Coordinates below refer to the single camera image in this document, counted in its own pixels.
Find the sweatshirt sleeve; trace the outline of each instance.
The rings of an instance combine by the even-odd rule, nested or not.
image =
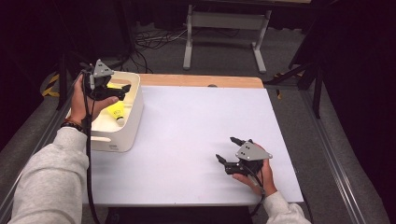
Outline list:
[[[63,127],[52,144],[26,164],[14,195],[9,223],[80,223],[89,165],[87,136]]]
[[[310,223],[303,209],[297,203],[286,202],[279,191],[265,199],[264,208],[269,217],[267,223]]]

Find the hand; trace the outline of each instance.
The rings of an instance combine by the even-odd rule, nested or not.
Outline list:
[[[263,160],[262,163],[263,163],[262,169],[257,174],[257,177],[262,182],[262,187],[264,188],[265,196],[268,197],[271,194],[277,192],[277,189],[274,184],[273,172],[270,166],[269,159]],[[255,186],[254,183],[247,176],[240,174],[233,174],[233,178],[248,185],[253,190],[254,193],[258,195],[262,195],[260,186]]]
[[[82,79],[83,79],[83,75],[80,75],[74,85],[72,106],[69,117],[71,120],[78,122],[79,125],[81,125],[81,121],[85,118],[86,115],[84,94],[82,92]],[[102,111],[102,109],[115,104],[118,100],[119,98],[117,96],[111,96],[103,101],[96,101],[94,103],[94,107],[92,111],[93,99],[87,97],[88,108],[90,110],[90,113],[92,113],[92,121],[94,121],[99,116],[99,113]]]

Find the bracelet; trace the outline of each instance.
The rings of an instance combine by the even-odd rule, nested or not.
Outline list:
[[[77,121],[75,121],[75,120],[73,120],[73,119],[64,119],[64,122],[75,123],[75,124],[77,124],[78,126],[82,127],[81,122],[77,122]]]
[[[62,123],[62,125],[61,125],[61,128],[62,128],[62,127],[71,127],[71,128],[75,128],[75,129],[77,129],[79,132],[85,133],[85,132],[84,132],[84,129],[83,129],[80,125],[78,125],[78,124],[76,124],[76,123],[74,123],[74,122],[71,122],[71,121],[65,120],[64,123]]]

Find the wooden table edge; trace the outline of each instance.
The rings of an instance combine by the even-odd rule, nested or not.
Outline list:
[[[221,77],[196,75],[138,74],[143,86],[190,86],[221,88],[264,88],[258,77]]]

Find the white basket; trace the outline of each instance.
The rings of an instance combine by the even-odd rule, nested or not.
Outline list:
[[[125,94],[124,125],[120,126],[106,109],[92,123],[92,150],[125,152],[134,144],[143,111],[143,94],[140,88],[140,76],[135,73],[115,72],[111,83],[122,87],[131,84]]]

